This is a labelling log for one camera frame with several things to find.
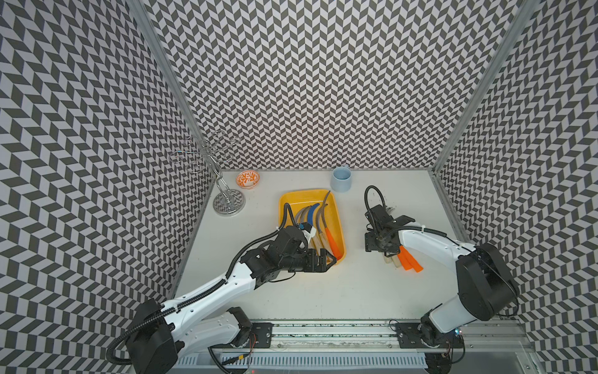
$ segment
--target plastic tray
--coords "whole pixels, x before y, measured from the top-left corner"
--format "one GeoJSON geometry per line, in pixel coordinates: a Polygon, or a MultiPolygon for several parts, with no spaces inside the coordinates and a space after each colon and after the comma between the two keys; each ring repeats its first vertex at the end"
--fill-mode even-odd
{"type": "MultiPolygon", "coordinates": [[[[328,190],[302,190],[285,193],[280,197],[280,201],[278,203],[278,222],[282,222],[283,207],[285,206],[285,203],[289,203],[291,205],[293,214],[296,215],[297,212],[305,206],[314,205],[315,203],[322,204],[322,200],[324,199],[324,196],[326,196],[327,192],[328,190]]],[[[326,224],[328,225],[328,228],[330,229],[330,232],[336,241],[338,249],[341,252],[341,257],[337,259],[337,264],[339,264],[341,261],[343,261],[345,255],[347,254],[347,249],[344,245],[343,227],[340,224],[338,206],[336,199],[334,198],[334,193],[331,192],[330,195],[328,195],[326,204],[328,204],[328,206],[324,210],[324,218],[326,219],[326,224]]],[[[291,224],[291,220],[287,218],[286,223],[287,225],[291,224]]],[[[324,230],[324,224],[322,224],[321,221],[320,228],[324,230]]]]}

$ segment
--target cup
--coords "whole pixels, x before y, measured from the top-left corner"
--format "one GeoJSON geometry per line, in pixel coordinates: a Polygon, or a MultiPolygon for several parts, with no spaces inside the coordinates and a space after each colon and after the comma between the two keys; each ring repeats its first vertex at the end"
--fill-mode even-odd
{"type": "Polygon", "coordinates": [[[336,192],[347,192],[351,188],[351,169],[339,166],[332,171],[330,187],[336,192]]]}

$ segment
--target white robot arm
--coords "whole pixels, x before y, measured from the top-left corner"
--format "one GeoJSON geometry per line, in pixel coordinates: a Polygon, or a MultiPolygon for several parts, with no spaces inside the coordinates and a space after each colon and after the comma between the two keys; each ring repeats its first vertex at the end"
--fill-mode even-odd
{"type": "MultiPolygon", "coordinates": [[[[365,234],[365,250],[395,256],[401,246],[420,251],[438,260],[457,277],[459,293],[421,318],[422,342],[436,346],[456,327],[474,320],[489,320],[517,297],[516,287],[504,260],[491,245],[474,246],[449,239],[412,218],[393,219],[382,204],[370,209],[365,191],[366,217],[372,225],[365,234]]],[[[205,319],[231,300],[274,280],[280,271],[326,272],[336,258],[321,249],[307,247],[314,230],[309,223],[285,227],[256,239],[239,251],[226,273],[196,290],[163,304],[149,300],[141,304],[129,329],[106,350],[106,359],[115,364],[133,364],[137,374],[164,374],[178,355],[201,351],[217,344],[243,346],[252,324],[240,308],[205,319]],[[251,246],[261,243],[254,249],[251,246]],[[114,355],[126,343],[129,359],[114,355]]]]}
{"type": "Polygon", "coordinates": [[[231,300],[276,279],[282,270],[326,272],[337,261],[327,250],[318,253],[308,248],[315,229],[309,223],[297,225],[292,217],[286,204],[279,229],[242,248],[221,276],[163,304],[148,300],[139,305],[129,329],[108,346],[106,359],[115,364],[133,364],[137,374],[164,374],[185,352],[217,344],[244,346],[252,323],[240,308],[205,318],[231,300]],[[285,227],[287,213],[292,225],[285,227]],[[114,355],[122,342],[130,358],[114,355]]]}
{"type": "Polygon", "coordinates": [[[397,255],[401,248],[427,254],[450,269],[459,292],[421,318],[422,342],[437,346],[453,330],[475,320],[487,321],[509,303],[516,301],[517,286],[511,272],[492,244],[476,246],[456,242],[440,231],[427,229],[411,217],[392,218],[384,197],[375,186],[365,189],[366,214],[371,229],[365,234],[365,250],[397,255]],[[370,208],[368,191],[375,190],[382,204],[370,208]]]}

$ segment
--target orange patterned bowl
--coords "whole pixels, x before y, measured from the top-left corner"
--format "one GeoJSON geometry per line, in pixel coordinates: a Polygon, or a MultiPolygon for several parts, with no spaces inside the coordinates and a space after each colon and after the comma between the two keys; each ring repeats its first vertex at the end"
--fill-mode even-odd
{"type": "Polygon", "coordinates": [[[250,190],[258,185],[260,182],[260,173],[255,170],[241,171],[237,175],[237,185],[246,190],[250,190]]]}

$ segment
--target chevron pattern wall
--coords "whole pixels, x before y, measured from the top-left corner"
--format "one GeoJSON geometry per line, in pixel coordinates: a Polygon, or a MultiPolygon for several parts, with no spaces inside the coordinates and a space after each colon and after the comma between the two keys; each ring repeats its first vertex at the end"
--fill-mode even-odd
{"type": "Polygon", "coordinates": [[[230,168],[434,164],[517,0],[144,0],[230,168]]]}
{"type": "Polygon", "coordinates": [[[108,373],[208,187],[122,0],[0,2],[0,372],[108,373]]]}
{"type": "Polygon", "coordinates": [[[596,1],[544,1],[442,170],[471,237],[499,245],[549,372],[598,372],[596,1]]]}

